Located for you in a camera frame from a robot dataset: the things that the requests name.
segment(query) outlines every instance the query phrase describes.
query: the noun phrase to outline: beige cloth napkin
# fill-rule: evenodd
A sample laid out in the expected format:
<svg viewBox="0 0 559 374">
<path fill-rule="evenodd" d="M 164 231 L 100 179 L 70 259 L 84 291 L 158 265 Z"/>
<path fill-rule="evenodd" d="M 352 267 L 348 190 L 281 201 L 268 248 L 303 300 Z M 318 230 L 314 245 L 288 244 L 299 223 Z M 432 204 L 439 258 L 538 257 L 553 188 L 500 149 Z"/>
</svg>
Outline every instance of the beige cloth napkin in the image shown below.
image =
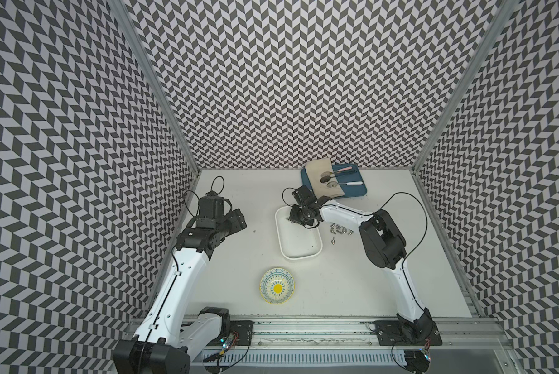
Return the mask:
<svg viewBox="0 0 559 374">
<path fill-rule="evenodd" d="M 331 168 L 331 160 L 321 159 L 308 161 L 305 166 L 306 175 L 311 181 L 311 187 L 317 198 L 321 196 L 327 196 L 328 198 L 338 198 L 339 196 L 344 196 L 344 191 L 342 187 L 338 184 L 337 187 L 329 188 L 327 183 L 320 182 L 320 175 L 325 171 L 333 171 Z"/>
</svg>

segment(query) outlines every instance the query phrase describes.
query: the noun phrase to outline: metal rail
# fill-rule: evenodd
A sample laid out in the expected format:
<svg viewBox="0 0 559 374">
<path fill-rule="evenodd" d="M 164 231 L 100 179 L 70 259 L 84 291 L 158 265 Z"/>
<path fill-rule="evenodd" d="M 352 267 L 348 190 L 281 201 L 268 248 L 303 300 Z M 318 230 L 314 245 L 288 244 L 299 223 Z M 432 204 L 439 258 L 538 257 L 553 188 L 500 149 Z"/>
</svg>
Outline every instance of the metal rail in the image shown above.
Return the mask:
<svg viewBox="0 0 559 374">
<path fill-rule="evenodd" d="M 192 322 L 195 318 L 186 318 Z M 254 321 L 253 347 L 257 349 L 390 349 L 379 346 L 373 321 L 381 317 L 250 317 Z M 442 346 L 432 349 L 512 349 L 496 318 L 434 318 Z M 142 319 L 133 319 L 124 339 L 130 339 Z"/>
</svg>

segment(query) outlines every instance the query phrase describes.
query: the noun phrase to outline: wire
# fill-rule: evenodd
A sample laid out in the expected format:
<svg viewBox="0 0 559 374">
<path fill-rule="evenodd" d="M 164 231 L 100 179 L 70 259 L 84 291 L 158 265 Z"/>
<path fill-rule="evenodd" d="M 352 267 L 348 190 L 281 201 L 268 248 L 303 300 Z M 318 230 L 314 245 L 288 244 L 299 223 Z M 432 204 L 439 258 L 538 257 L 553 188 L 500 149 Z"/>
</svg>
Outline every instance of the wire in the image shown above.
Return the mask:
<svg viewBox="0 0 559 374">
<path fill-rule="evenodd" d="M 392 358 L 392 360 L 394 360 L 394 362 L 396 363 L 396 365 L 400 366 L 402 369 L 404 369 L 404 370 L 406 370 L 407 372 L 409 372 L 410 370 L 408 370 L 408 369 L 406 369 L 404 366 L 400 365 L 400 363 L 398 363 L 398 362 L 396 361 L 396 359 L 395 359 L 395 356 L 394 356 L 394 347 L 395 347 L 395 345 L 398 344 L 398 343 L 404 343 L 403 345 L 414 345 L 414 344 L 410 344 L 410 343 L 407 342 L 407 341 L 400 340 L 400 341 L 394 342 L 394 343 L 392 344 L 392 348 L 391 348 L 391 350 L 390 350 L 391 358 Z M 426 349 L 427 351 L 429 350 L 428 347 L 429 347 L 430 345 L 431 345 L 431 339 L 430 339 L 430 338 L 427 338 L 427 339 L 426 339 L 426 342 L 425 342 L 425 349 Z M 416 365 L 414 365 L 412 362 L 406 362 L 406 364 L 412 366 L 414 372 L 415 372 L 415 373 L 418 373 L 418 374 L 425 373 L 427 370 L 429 370 L 428 368 L 427 368 L 427 370 L 426 370 L 425 372 L 422 371 L 422 370 L 419 370 L 419 368 L 418 368 Z"/>
<path fill-rule="evenodd" d="M 289 190 L 289 189 L 292 189 L 292 190 L 296 191 L 296 189 L 293 188 L 293 187 L 286 187 L 286 188 L 283 189 L 283 191 L 281 193 L 281 199 L 283 200 L 283 203 L 287 206 L 291 206 L 291 205 L 285 202 L 285 199 L 283 198 L 283 194 L 285 193 L 286 190 Z"/>
<path fill-rule="evenodd" d="M 398 361 L 395 359 L 395 356 L 394 356 L 394 347 L 395 347 L 395 345 L 396 345 L 397 343 L 406 343 L 406 342 L 403 341 L 403 340 L 401 340 L 401 341 L 399 341 L 399 342 L 394 342 L 394 343 L 392 344 L 392 349 L 389 351 L 389 352 L 390 352 L 389 354 L 392 356 L 392 360 L 394 360 L 394 362 L 396 363 L 396 365 L 398 365 L 398 366 L 400 366 L 402 369 L 406 370 L 406 368 L 405 368 L 404 366 L 400 365 L 400 363 L 398 363 Z"/>
<path fill-rule="evenodd" d="M 314 226 L 309 227 L 308 229 L 312 229 L 312 228 L 318 228 L 320 225 L 320 220 L 317 220 L 317 224 Z"/>
<path fill-rule="evenodd" d="M 230 211 L 228 213 L 230 213 L 232 210 L 234 210 L 234 206 L 231 205 L 231 201 L 229 199 L 223 199 L 223 201 L 227 201 L 227 203 L 230 205 Z"/>
<path fill-rule="evenodd" d="M 419 247 L 419 245 L 421 245 L 421 243 L 422 243 L 423 240 L 425 239 L 425 236 L 427 235 L 427 228 L 429 227 L 429 219 L 427 218 L 427 213 L 426 213 L 426 211 L 425 211 L 425 207 L 423 206 L 423 204 L 419 201 L 419 199 L 418 199 L 416 196 L 414 196 L 413 194 L 410 194 L 410 193 L 408 193 L 408 192 L 396 192 L 396 193 L 394 193 L 394 194 L 393 194 L 392 196 L 390 196 L 390 197 L 388 198 L 388 200 L 387 200 L 385 203 L 383 203 L 383 205 L 382 205 L 379 209 L 377 209 L 377 210 L 380 211 L 381 209 L 383 209 L 383 207 L 386 206 L 386 205 L 388 204 L 388 202 L 389 202 L 392 198 L 394 198 L 394 196 L 396 196 L 397 194 L 406 194 L 406 195 L 408 195 L 408 196 L 411 196 L 413 199 L 415 199 L 415 200 L 419 203 L 419 205 L 421 206 L 421 209 L 423 209 L 423 213 L 425 214 L 425 232 L 423 233 L 423 236 L 421 237 L 421 240 L 417 243 L 417 245 L 415 245 L 415 248 L 412 248 L 412 250 L 411 250 L 410 252 L 408 252 L 408 253 L 406 254 L 406 256 L 404 256 L 404 260 L 402 261 L 402 266 L 401 266 L 401 269 L 404 270 L 404 262 L 405 262 L 405 261 L 408 259 L 408 257 L 412 254 L 412 252 L 414 252 L 414 251 Z M 353 211 L 353 210 L 348 209 L 348 208 L 346 208 L 346 207 L 344 207 L 344 206 L 338 206 L 338 205 L 333 205 L 333 204 L 325 204 L 325 205 L 323 205 L 323 206 L 335 206 L 336 208 L 340 208 L 340 209 L 344 209 L 344 210 L 347 210 L 347 211 L 352 212 L 352 213 L 360 214 L 359 212 Z M 363 216 L 363 217 L 366 217 L 366 216 L 373 215 L 373 214 L 374 214 L 374 213 L 362 214 L 362 216 Z M 406 276 L 406 273 L 404 273 L 404 280 L 406 280 L 406 284 L 408 285 L 408 289 L 410 290 L 410 294 L 412 295 L 412 298 L 415 300 L 415 303 L 416 303 L 417 306 L 418 306 L 421 310 L 423 310 L 423 312 L 424 312 L 425 309 L 421 307 L 421 305 L 420 305 L 419 302 L 417 301 L 417 297 L 415 296 L 415 293 L 412 291 L 412 287 L 410 287 L 410 282 L 408 281 L 408 277 Z"/>
<path fill-rule="evenodd" d="M 244 359 L 244 357 L 246 357 L 246 355 L 248 354 L 248 351 L 250 350 L 250 346 L 253 344 L 253 328 L 251 327 L 250 329 L 250 342 L 248 343 L 248 348 L 246 348 L 246 353 L 240 357 L 240 359 L 234 363 L 232 363 L 230 366 L 228 366 L 226 369 L 224 369 L 223 371 L 226 371 L 227 369 L 231 368 L 232 366 L 234 366 L 235 364 L 239 363 L 240 361 L 242 361 Z"/>
<path fill-rule="evenodd" d="M 229 351 L 232 347 L 234 347 L 238 342 L 238 339 L 240 338 L 237 331 L 232 331 L 232 332 L 234 333 L 234 335 L 236 335 L 236 337 L 234 338 L 234 341 L 231 342 L 231 346 L 230 348 L 227 348 L 226 352 Z"/>
<path fill-rule="evenodd" d="M 190 211 L 190 208 L 188 207 L 188 205 L 186 204 L 186 193 L 187 192 L 192 192 L 194 194 L 194 196 L 196 196 L 196 198 L 198 199 L 198 201 L 200 201 L 199 196 L 196 194 L 196 192 L 192 191 L 192 190 L 186 190 L 184 191 L 184 194 L 182 195 L 182 198 L 184 199 L 184 206 L 186 207 L 186 209 L 188 210 L 188 213 L 190 213 L 190 215 L 193 217 L 194 214 L 192 214 L 192 212 Z"/>
<path fill-rule="evenodd" d="M 173 255 L 173 253 L 171 254 L 171 258 L 173 258 L 173 261 L 175 261 L 176 269 L 178 269 L 178 262 L 175 259 L 175 256 Z M 155 320 L 153 321 L 153 323 L 156 323 L 157 320 L 159 319 L 159 315 L 161 314 L 161 310 L 163 310 L 163 305 L 165 304 L 165 301 L 167 300 L 167 296 L 169 296 L 169 292 L 173 288 L 173 284 L 175 283 L 176 278 L 178 278 L 177 275 L 173 277 L 173 280 L 171 281 L 171 286 L 167 290 L 167 294 L 165 295 L 165 299 L 163 299 L 163 302 L 161 303 L 161 308 L 159 308 L 159 311 L 157 312 L 157 315 L 155 316 Z M 152 330 L 149 330 L 148 334 L 147 334 L 147 338 L 144 340 L 144 344 L 142 345 L 142 350 L 140 352 L 140 358 L 138 359 L 138 368 L 137 368 L 138 370 L 136 371 L 136 373 L 140 373 L 140 368 L 142 366 L 142 355 L 144 355 L 144 348 L 147 346 L 148 338 L 151 337 L 151 333 L 152 333 Z"/>
<path fill-rule="evenodd" d="M 348 208 L 346 208 L 345 206 L 339 206 L 339 205 L 333 205 L 333 204 L 324 204 L 324 205 L 321 205 L 320 208 L 322 208 L 322 207 L 324 207 L 324 206 L 335 206 L 336 208 L 340 208 L 340 209 L 343 209 L 343 210 L 352 212 L 352 213 L 354 213 L 354 214 L 360 214 L 360 212 L 353 211 L 352 209 L 348 209 Z M 368 217 L 369 215 L 373 215 L 373 214 L 374 214 L 374 213 L 370 213 L 370 214 L 360 214 L 360 216 L 362 216 L 362 217 Z"/>
<path fill-rule="evenodd" d="M 221 191 L 219 191 L 219 192 L 213 191 L 213 185 L 215 184 L 215 181 L 217 180 L 217 178 L 221 178 L 221 180 L 223 181 L 223 185 L 221 186 Z M 213 182 L 211 182 L 211 184 L 210 184 L 210 191 L 211 191 L 211 192 L 215 192 L 216 195 L 219 195 L 220 193 L 223 192 L 223 189 L 224 189 L 224 188 L 225 188 L 225 179 L 224 179 L 222 176 L 217 175 L 217 176 L 215 177 L 215 179 L 213 180 Z"/>
</svg>

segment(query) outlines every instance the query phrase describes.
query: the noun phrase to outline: chevron patterned wall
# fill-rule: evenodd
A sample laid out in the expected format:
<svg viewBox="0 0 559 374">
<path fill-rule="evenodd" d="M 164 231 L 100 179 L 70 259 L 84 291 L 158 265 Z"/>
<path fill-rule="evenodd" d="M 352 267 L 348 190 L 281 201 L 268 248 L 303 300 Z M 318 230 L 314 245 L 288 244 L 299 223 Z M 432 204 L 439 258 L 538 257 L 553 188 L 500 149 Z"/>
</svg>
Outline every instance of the chevron patterned wall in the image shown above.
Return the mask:
<svg viewBox="0 0 559 374">
<path fill-rule="evenodd" d="M 0 373 L 106 369 L 192 179 L 103 0 L 0 0 Z"/>
<path fill-rule="evenodd" d="M 288 168 L 410 166 L 500 1 L 126 3 L 199 165 Z"/>
<path fill-rule="evenodd" d="M 421 171 L 487 313 L 559 373 L 559 1 L 520 4 Z"/>
</svg>

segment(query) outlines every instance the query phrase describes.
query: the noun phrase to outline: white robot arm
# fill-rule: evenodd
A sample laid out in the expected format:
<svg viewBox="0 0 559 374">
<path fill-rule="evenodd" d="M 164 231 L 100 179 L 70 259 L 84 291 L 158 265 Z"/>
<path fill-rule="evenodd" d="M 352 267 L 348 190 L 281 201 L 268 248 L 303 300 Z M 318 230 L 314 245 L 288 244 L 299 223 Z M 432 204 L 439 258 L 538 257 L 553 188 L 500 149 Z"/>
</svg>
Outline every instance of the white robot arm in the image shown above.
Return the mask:
<svg viewBox="0 0 559 374">
<path fill-rule="evenodd" d="M 230 211 L 224 214 L 228 202 Z M 230 336 L 230 314 L 224 308 L 205 308 L 182 330 L 184 314 L 199 275 L 216 247 L 229 235 L 246 228 L 239 209 L 214 191 L 199 199 L 199 212 L 179 235 L 164 283 L 151 310 L 132 340 L 120 340 L 113 350 L 119 374 L 188 373 L 190 363 L 211 341 Z"/>
<path fill-rule="evenodd" d="M 371 212 L 359 211 L 334 201 L 325 204 L 319 211 L 323 221 L 338 224 L 355 232 L 359 231 L 361 225 L 373 216 Z M 425 305 L 415 296 L 417 291 L 408 273 L 408 265 L 404 258 L 395 263 L 394 269 L 387 266 L 382 269 L 387 274 L 393 290 L 398 314 L 407 321 L 421 318 L 425 312 Z"/>
<path fill-rule="evenodd" d="M 297 204 L 290 210 L 290 221 L 310 228 L 315 222 L 328 221 L 360 233 L 367 258 L 388 277 L 396 300 L 401 340 L 419 343 L 429 337 L 436 326 L 418 298 L 406 264 L 406 240 L 389 213 L 382 209 L 364 212 L 326 196 L 317 198 L 306 186 L 292 195 Z"/>
</svg>

